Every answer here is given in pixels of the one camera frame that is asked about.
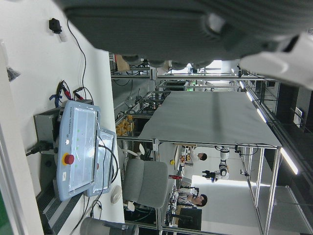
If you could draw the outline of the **left robot hand grey white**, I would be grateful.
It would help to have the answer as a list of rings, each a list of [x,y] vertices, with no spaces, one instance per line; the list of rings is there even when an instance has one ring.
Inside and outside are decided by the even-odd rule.
[[[98,49],[154,67],[240,68],[313,87],[310,0],[58,0],[69,21]]]

